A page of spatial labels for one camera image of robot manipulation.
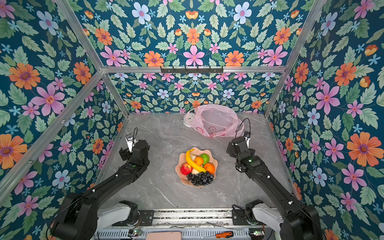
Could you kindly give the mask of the fake green apple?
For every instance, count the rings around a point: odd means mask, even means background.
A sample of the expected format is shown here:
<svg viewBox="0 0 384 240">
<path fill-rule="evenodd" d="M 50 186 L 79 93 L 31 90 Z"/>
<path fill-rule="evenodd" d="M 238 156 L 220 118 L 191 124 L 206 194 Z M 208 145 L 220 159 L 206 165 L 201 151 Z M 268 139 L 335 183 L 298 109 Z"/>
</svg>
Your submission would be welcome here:
<svg viewBox="0 0 384 240">
<path fill-rule="evenodd" d="M 203 159 L 203 166 L 210 162 L 210 156 L 208 154 L 201 154 L 200 157 Z"/>
</svg>

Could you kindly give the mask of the fake persimmon orange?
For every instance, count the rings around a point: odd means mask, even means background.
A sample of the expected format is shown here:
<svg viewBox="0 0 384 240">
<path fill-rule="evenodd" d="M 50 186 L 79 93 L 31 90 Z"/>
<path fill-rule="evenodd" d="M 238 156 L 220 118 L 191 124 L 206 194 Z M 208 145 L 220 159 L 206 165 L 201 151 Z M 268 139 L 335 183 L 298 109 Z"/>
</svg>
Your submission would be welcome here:
<svg viewBox="0 0 384 240">
<path fill-rule="evenodd" d="M 216 167 L 212 163 L 206 163 L 204 169 L 212 175 L 216 172 Z"/>
</svg>

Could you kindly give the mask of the pink plastic bag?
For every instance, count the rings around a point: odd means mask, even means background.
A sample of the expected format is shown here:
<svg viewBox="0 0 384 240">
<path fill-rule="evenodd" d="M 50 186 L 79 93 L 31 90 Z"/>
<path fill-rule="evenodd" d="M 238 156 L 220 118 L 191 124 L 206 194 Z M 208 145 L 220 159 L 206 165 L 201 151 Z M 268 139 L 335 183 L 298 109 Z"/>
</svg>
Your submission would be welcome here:
<svg viewBox="0 0 384 240">
<path fill-rule="evenodd" d="M 245 128 L 237 113 L 226 106 L 208 104 L 187 113 L 195 114 L 192 129 L 206 138 L 234 138 Z"/>
</svg>

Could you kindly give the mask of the pink flower-shaped bowl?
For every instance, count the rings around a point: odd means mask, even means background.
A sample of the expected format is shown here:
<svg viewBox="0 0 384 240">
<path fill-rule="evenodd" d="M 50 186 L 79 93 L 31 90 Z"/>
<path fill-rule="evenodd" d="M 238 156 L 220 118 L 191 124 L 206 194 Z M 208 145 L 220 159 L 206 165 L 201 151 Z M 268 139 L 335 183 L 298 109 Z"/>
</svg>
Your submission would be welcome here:
<svg viewBox="0 0 384 240">
<path fill-rule="evenodd" d="M 184 185 L 202 188 L 213 183 L 218 163 L 209 150 L 193 147 L 180 154 L 175 171 Z"/>
</svg>

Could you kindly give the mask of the fake black grapes bunch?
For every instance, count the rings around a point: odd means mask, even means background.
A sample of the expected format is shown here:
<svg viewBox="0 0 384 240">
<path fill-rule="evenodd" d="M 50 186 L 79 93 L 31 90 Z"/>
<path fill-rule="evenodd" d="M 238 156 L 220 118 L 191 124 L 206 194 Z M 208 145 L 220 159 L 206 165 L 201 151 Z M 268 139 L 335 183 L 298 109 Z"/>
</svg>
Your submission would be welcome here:
<svg viewBox="0 0 384 240">
<path fill-rule="evenodd" d="M 187 175 L 187 180 L 192 183 L 193 186 L 201 187 L 211 184 L 214 180 L 214 176 L 209 172 L 200 172 L 198 174 L 190 173 Z"/>
</svg>

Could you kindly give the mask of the fake red apple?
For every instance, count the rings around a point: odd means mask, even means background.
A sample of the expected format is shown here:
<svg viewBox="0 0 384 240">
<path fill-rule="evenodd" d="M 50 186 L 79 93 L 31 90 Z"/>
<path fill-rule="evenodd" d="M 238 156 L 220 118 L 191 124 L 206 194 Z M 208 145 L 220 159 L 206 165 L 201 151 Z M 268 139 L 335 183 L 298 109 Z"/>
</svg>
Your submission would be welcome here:
<svg viewBox="0 0 384 240">
<path fill-rule="evenodd" d="M 188 163 L 185 163 L 180 167 L 180 172 L 184 176 L 191 174 L 192 171 L 193 171 L 193 167 Z"/>
</svg>

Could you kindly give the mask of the fake yellow banana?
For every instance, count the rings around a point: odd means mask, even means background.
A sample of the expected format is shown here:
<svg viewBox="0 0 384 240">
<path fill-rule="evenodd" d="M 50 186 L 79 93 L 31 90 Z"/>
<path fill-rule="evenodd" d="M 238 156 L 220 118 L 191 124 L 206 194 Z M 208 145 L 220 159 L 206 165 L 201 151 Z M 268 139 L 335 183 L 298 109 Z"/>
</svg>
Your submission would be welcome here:
<svg viewBox="0 0 384 240">
<path fill-rule="evenodd" d="M 194 169 L 198 170 L 199 172 L 203 172 L 203 173 L 206 173 L 207 171 L 201 167 L 201 166 L 198 166 L 196 163 L 194 163 L 194 161 L 191 160 L 191 152 L 193 152 L 195 149 L 191 149 L 189 151 L 186 152 L 186 161 L 188 164 L 190 164 Z"/>
</svg>

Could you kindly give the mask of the fake beige pear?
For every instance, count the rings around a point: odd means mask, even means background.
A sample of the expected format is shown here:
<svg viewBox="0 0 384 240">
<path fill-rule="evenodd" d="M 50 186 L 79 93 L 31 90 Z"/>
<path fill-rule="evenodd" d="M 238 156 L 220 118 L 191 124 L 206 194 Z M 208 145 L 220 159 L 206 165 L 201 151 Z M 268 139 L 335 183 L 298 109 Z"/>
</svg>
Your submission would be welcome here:
<svg viewBox="0 0 384 240">
<path fill-rule="evenodd" d="M 194 174 L 194 175 L 197 175 L 197 174 L 199 174 L 200 172 L 198 171 L 198 170 L 196 170 L 196 169 L 193 169 L 192 170 L 192 174 Z"/>
</svg>

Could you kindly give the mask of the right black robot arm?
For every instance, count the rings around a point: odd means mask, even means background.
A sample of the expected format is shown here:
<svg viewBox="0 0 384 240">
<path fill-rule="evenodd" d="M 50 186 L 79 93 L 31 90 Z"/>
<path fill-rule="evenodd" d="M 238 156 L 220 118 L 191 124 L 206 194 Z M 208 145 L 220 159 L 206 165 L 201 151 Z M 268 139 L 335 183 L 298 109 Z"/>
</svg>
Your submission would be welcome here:
<svg viewBox="0 0 384 240">
<path fill-rule="evenodd" d="M 322 240 L 320 216 L 312 205 L 299 201 L 272 175 L 264 161 L 249 148 L 249 135 L 231 140 L 227 153 L 236 159 L 236 169 L 257 183 L 274 203 L 268 207 L 255 200 L 244 209 L 249 223 L 261 222 L 280 235 L 282 240 Z"/>
</svg>

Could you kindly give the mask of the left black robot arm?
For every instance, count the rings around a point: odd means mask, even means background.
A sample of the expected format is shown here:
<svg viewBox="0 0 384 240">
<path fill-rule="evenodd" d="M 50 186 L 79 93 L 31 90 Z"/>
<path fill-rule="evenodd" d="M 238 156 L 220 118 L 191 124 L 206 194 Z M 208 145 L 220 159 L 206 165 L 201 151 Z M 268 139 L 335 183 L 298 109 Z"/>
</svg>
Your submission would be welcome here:
<svg viewBox="0 0 384 240">
<path fill-rule="evenodd" d="M 98 231 L 113 224 L 136 224 L 140 215 L 137 204 L 120 201 L 106 209 L 102 205 L 147 170 L 149 150 L 145 140 L 137 141 L 131 149 L 121 150 L 128 159 L 115 174 L 89 190 L 65 197 L 53 220 L 51 235 L 62 240 L 90 240 Z"/>
</svg>

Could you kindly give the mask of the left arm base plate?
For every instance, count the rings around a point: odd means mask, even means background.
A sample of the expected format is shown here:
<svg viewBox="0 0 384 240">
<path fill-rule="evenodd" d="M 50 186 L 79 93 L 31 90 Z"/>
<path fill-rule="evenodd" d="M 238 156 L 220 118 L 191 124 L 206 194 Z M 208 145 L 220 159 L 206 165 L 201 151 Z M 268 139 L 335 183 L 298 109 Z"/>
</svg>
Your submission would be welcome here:
<svg viewBox="0 0 384 240">
<path fill-rule="evenodd" d="M 113 224 L 114 227 L 151 226 L 154 220 L 154 210 L 134 210 L 124 221 Z"/>
</svg>

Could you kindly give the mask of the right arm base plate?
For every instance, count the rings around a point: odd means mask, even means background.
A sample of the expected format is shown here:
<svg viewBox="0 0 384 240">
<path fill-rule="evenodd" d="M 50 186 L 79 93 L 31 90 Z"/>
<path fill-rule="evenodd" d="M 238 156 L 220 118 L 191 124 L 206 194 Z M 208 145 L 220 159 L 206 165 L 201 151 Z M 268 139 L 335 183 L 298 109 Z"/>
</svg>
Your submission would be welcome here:
<svg viewBox="0 0 384 240">
<path fill-rule="evenodd" d="M 256 220 L 249 208 L 232 205 L 232 220 L 235 226 L 259 226 L 264 223 Z"/>
</svg>

